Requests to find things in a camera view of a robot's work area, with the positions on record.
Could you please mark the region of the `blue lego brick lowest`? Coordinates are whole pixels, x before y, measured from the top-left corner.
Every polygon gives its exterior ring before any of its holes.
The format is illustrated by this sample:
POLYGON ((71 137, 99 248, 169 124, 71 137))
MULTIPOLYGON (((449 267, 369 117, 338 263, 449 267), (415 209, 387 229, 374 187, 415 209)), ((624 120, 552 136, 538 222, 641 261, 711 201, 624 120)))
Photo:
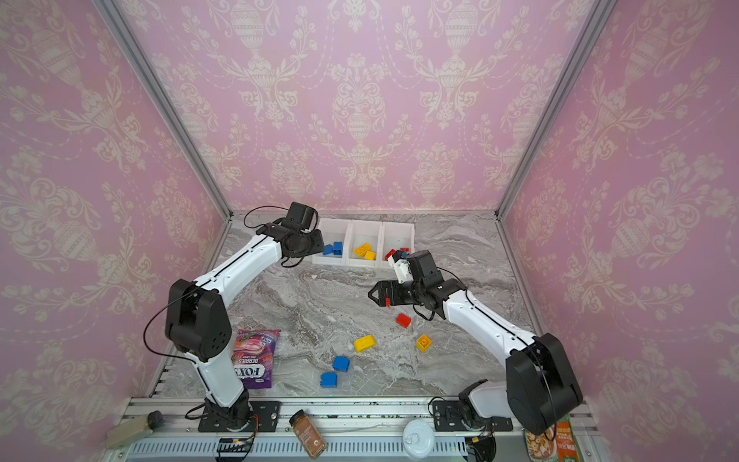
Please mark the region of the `blue lego brick lowest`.
POLYGON ((319 384, 321 388, 336 388, 338 386, 338 375, 336 373, 323 373, 319 384))

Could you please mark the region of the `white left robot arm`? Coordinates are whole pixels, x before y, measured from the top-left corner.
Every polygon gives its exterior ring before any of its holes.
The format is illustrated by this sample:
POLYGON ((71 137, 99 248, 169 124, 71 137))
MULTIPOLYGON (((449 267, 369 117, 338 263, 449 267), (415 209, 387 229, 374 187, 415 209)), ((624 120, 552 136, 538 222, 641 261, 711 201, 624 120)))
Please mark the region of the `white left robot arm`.
POLYGON ((258 427, 249 392, 234 369, 235 342, 227 308, 265 269, 291 259, 301 262, 323 250, 323 235, 317 226, 278 219, 259 226, 243 248, 209 273, 171 285, 169 302, 160 311, 167 314, 165 335, 176 354, 154 350, 146 332, 142 342, 155 355, 194 366, 206 391, 203 419, 228 431, 258 427))

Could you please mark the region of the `yellow long lego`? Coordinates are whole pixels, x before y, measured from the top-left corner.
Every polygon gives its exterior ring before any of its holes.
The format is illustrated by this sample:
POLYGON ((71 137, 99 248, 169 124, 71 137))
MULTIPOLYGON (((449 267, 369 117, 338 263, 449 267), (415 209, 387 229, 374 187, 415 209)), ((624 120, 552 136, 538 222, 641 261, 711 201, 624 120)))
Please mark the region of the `yellow long lego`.
POLYGON ((369 350, 370 348, 374 348, 376 346, 376 340, 373 335, 367 335, 365 337, 357 339, 353 343, 353 346, 356 353, 365 352, 366 350, 369 350))

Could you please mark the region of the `yellow lego with swirl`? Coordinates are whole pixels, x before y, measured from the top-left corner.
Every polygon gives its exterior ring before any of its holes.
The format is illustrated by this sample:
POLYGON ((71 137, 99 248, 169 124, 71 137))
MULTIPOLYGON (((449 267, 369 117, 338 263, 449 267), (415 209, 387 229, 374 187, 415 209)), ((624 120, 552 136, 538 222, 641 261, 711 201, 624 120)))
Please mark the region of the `yellow lego with swirl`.
POLYGON ((427 352, 432 345, 432 340, 425 334, 421 335, 421 337, 416 341, 416 348, 420 352, 427 352))

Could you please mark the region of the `yellow long lego brick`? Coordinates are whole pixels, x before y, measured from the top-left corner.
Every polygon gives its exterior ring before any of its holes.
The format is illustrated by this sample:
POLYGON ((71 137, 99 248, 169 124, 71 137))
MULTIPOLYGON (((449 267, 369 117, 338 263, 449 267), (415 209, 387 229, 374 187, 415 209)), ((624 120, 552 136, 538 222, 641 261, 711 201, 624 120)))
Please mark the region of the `yellow long lego brick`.
POLYGON ((359 246, 359 248, 355 248, 354 254, 360 259, 365 259, 365 255, 368 251, 371 251, 371 245, 363 244, 363 246, 359 246))

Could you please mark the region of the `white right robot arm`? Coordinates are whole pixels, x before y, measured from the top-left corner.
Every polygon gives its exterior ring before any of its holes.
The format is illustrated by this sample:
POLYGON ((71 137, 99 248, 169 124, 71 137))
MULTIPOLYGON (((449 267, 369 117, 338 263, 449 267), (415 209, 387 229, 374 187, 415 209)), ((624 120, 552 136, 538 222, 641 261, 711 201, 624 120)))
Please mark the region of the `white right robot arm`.
POLYGON ((508 417, 542 435, 583 403, 583 394, 560 340, 537 336, 480 302, 457 279, 379 281, 368 297, 379 306, 420 305, 471 335, 505 369, 505 388, 483 380, 461 393, 478 419, 508 417))

